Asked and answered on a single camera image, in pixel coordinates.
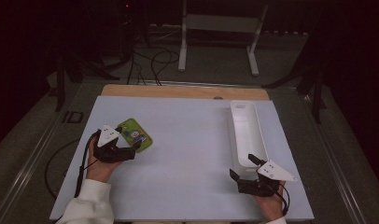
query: white box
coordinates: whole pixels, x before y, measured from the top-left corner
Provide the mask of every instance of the white box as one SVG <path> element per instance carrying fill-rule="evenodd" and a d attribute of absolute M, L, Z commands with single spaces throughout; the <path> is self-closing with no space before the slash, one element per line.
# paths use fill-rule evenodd
<path fill-rule="evenodd" d="M 250 101 L 232 101 L 229 129 L 233 171 L 239 176 L 256 176 L 258 165 L 248 159 L 248 154 L 267 161 L 257 108 Z"/>

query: gray floor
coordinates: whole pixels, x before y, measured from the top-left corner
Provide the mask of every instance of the gray floor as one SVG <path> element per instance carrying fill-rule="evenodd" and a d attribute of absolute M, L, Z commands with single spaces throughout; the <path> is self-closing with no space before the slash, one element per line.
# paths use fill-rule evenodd
<path fill-rule="evenodd" d="M 153 42 L 153 46 L 178 51 L 177 35 L 163 40 Z M 252 77 L 243 42 L 224 45 L 194 39 L 189 42 L 186 71 L 178 72 L 177 63 L 172 63 L 162 70 L 159 79 L 166 85 L 259 88 L 289 72 L 305 40 L 306 36 L 262 35 L 256 51 L 260 76 Z M 161 51 L 143 47 L 139 43 L 135 51 L 148 57 Z M 138 55 L 134 60 L 141 66 L 146 83 L 155 85 L 150 60 Z M 158 60 L 168 60 L 167 54 Z M 126 83 L 129 68 L 127 64 L 114 71 L 112 75 L 121 77 L 114 83 Z M 325 107 L 320 111 L 322 124 L 318 125 L 310 115 L 308 98 L 295 92 L 298 81 L 268 92 L 315 214 L 315 220 L 304 223 L 379 223 L 379 184 L 328 88 L 323 90 Z M 133 75 L 131 83 L 136 82 Z M 0 144 L 0 223 L 49 222 L 54 199 L 45 184 L 46 165 L 54 152 L 63 148 L 48 171 L 49 184 L 58 192 L 77 148 L 76 142 L 67 144 L 82 135 L 94 100 L 106 83 L 113 82 L 92 75 L 85 76 L 81 84 L 67 81 L 68 99 L 61 113 L 54 112 L 56 99 L 45 96 Z M 84 119 L 62 123 L 66 111 L 82 112 Z"/>

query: hand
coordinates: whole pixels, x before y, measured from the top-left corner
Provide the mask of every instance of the hand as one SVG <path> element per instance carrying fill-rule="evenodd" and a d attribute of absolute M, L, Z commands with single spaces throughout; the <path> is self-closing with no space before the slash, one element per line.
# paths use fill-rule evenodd
<path fill-rule="evenodd" d="M 286 182 L 284 181 L 280 181 L 282 186 L 285 186 L 285 183 Z M 277 192 L 283 196 L 282 186 L 279 186 L 279 190 Z M 276 194 L 272 197 L 259 197 L 254 195 L 253 197 L 259 204 L 262 214 L 265 216 L 267 221 L 274 221 L 283 216 L 282 200 Z"/>
<path fill-rule="evenodd" d="M 106 183 L 113 171 L 122 163 L 122 162 L 114 162 L 114 163 L 104 163 L 98 161 L 93 156 L 94 146 L 97 144 L 97 137 L 93 137 L 90 143 L 89 148 L 89 158 L 88 164 L 91 164 L 87 168 L 87 179 L 92 179 L 100 182 Z"/>

